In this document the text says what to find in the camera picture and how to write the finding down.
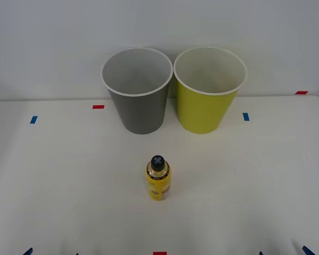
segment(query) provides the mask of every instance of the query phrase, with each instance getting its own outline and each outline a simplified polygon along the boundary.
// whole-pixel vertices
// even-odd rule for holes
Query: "yellow bottle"
[[[148,163],[146,177],[151,198],[155,200],[166,198],[170,188],[171,169],[162,156],[156,155]]]

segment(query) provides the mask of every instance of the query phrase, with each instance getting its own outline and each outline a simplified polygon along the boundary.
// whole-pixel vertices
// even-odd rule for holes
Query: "yellow cup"
[[[247,80],[245,63],[229,50],[197,47],[175,60],[178,118],[185,129],[214,131]]]

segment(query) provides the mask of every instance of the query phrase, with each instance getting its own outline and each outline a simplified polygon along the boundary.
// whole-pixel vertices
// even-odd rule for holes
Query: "white table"
[[[0,254],[319,255],[319,97],[238,97],[206,135],[174,103],[136,135],[111,100],[0,101]],[[155,154],[173,170],[161,202]]]

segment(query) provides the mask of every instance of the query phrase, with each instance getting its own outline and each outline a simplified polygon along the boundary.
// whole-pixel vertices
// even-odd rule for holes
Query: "tape marker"
[[[308,93],[308,91],[299,90],[296,92],[296,95],[306,95],[307,93]]]
[[[94,105],[92,109],[104,109],[104,105]]]
[[[37,121],[37,117],[38,117],[38,116],[33,116],[32,119],[31,119],[30,124],[35,124],[36,121]]]
[[[249,116],[248,113],[242,113],[244,115],[244,120],[249,121]]]

